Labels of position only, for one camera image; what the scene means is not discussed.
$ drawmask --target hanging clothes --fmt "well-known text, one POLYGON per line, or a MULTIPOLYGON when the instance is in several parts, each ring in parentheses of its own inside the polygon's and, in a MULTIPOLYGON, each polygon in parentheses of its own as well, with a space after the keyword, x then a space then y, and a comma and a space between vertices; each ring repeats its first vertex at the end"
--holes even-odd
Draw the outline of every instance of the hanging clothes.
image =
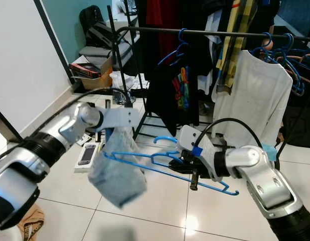
MULTIPOLYGON (((216 11, 225 6, 225 0, 182 0, 182 19, 183 28, 189 30, 205 30, 208 16, 212 18, 208 24, 213 24, 213 16, 216 11)), ((210 54, 210 41, 206 36, 185 35, 184 39, 193 46, 197 52, 197 58, 194 59, 198 65, 197 75, 207 76, 213 69, 212 57, 210 54)))
MULTIPOLYGON (((256 10, 257 3, 255 0, 234 0, 227 31, 247 33, 256 10)), ((219 69, 217 92, 231 92, 238 53, 242 49, 243 42, 244 38, 225 38, 223 52, 216 65, 219 69)))
MULTIPOLYGON (((269 32, 271 26, 274 25, 274 17, 280 8, 280 0, 270 0, 269 5, 264 5, 263 0, 258 1, 257 11, 249 27, 248 33, 260 34, 269 32)), ((260 47, 261 39, 248 38, 246 40, 245 49, 252 50, 260 47)))
POLYGON ((174 65, 157 66, 151 75, 146 111, 157 114, 172 136, 177 124, 199 125, 195 55, 189 51, 174 65))
MULTIPOLYGON (((147 0, 146 24, 155 28, 181 29, 182 14, 179 0, 147 0)), ((174 51, 178 40, 174 34, 159 33, 160 57, 174 51)))
MULTIPOLYGON (((205 31, 217 31, 220 20, 221 20, 222 10, 218 10, 215 13, 212 13, 208 16, 205 31)), ((221 39, 218 36, 212 36, 212 35, 206 35, 206 37, 210 40, 209 42, 209 51, 212 58, 212 62, 214 62, 213 59, 213 43, 219 44, 221 43, 221 39)), ((203 90, 206 95, 210 93, 210 86, 212 85, 213 81, 213 69, 209 72, 207 76, 199 75, 198 76, 198 89, 203 90)))
MULTIPOLYGON (((218 93, 213 120, 237 118, 248 124, 262 143, 274 146, 292 87, 292 78, 280 64, 269 64, 247 50, 239 54, 232 93, 218 93)), ((249 132, 237 123, 213 127, 228 145, 256 145, 249 132)))

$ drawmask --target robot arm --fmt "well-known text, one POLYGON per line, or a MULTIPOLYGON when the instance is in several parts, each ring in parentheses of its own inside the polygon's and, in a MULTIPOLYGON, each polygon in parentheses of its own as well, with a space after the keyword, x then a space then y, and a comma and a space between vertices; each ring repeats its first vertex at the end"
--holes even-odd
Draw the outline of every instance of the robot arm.
POLYGON ((37 183, 88 129, 138 124, 133 108, 102 109, 77 102, 0 160, 0 229, 19 223, 39 196, 37 183))
MULTIPOLYGON (((0 229, 12 227, 21 220, 39 196, 37 183, 86 129, 98 132, 110 127, 132 127, 137 123, 136 109, 96 109, 78 102, 26 138, 0 160, 0 229)), ((197 189, 199 177, 214 181, 225 176, 243 178, 279 240, 310 241, 310 213, 285 177, 271 167, 261 148, 245 146, 216 152, 204 136, 199 147, 194 149, 200 134, 184 126, 178 141, 184 163, 170 162, 172 170, 193 175, 191 189, 197 189)))
MULTIPOLYGON (((280 241, 310 241, 310 213, 286 178, 272 168, 267 154, 259 147, 244 146, 216 152, 207 136, 194 149, 200 131, 190 126, 181 130, 178 147, 192 174, 191 188, 198 177, 221 181, 223 177, 243 178, 253 200, 280 241)), ((180 166, 170 166, 181 172, 180 166)))

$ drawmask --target red garment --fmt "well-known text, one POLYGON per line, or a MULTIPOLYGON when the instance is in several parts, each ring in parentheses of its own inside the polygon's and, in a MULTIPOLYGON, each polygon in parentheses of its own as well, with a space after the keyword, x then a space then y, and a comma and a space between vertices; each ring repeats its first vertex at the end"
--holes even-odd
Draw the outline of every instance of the red garment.
MULTIPOLYGON (((147 0, 146 24, 163 29, 181 29, 180 0, 147 0)), ((164 58, 179 45, 176 34, 159 34, 160 55, 164 58)))

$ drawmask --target white long-sleeve shirt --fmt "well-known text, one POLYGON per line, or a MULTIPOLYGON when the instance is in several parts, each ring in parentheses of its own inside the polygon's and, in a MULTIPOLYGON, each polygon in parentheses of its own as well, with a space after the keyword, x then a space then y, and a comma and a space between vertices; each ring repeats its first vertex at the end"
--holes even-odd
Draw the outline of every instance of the white long-sleeve shirt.
MULTIPOLYGON (((233 117, 248 124, 260 141, 274 146, 292 87, 292 78, 280 64, 269 64, 240 52, 231 95, 215 94, 213 120, 233 117)), ((228 145, 256 145, 238 123, 220 123, 212 135, 224 134, 228 145)))

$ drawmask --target baseboard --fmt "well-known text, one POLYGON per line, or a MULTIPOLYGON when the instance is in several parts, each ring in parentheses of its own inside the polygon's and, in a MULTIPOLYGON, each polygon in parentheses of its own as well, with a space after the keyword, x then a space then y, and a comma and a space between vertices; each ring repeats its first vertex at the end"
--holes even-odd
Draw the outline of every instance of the baseboard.
POLYGON ((20 133, 25 138, 29 136, 36 128, 38 128, 47 118, 60 109, 63 104, 72 96, 72 86, 69 86, 50 106, 30 122, 20 133))

